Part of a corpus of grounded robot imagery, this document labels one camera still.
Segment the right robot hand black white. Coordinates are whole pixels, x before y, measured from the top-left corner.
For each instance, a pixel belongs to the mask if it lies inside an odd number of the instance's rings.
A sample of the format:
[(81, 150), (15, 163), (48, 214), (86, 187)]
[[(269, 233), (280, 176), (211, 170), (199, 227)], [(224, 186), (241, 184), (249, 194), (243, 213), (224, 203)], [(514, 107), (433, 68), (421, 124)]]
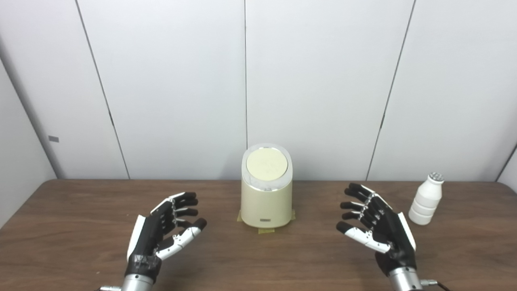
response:
[(358, 202), (344, 201), (342, 220), (336, 229), (343, 235), (375, 251), (378, 267), (388, 276), (399, 268), (417, 270), (416, 243), (402, 212), (396, 213), (375, 191), (350, 183), (344, 194)]

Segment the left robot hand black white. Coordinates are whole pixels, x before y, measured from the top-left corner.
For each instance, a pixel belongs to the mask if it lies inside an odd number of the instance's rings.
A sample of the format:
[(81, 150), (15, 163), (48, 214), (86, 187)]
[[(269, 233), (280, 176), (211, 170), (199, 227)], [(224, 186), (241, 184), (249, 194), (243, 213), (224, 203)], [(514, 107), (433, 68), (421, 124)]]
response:
[(191, 223), (183, 217), (196, 217), (195, 192), (182, 192), (165, 198), (147, 217), (137, 216), (127, 251), (125, 276), (148, 277), (155, 284), (163, 260), (183, 250), (207, 225), (207, 220)]

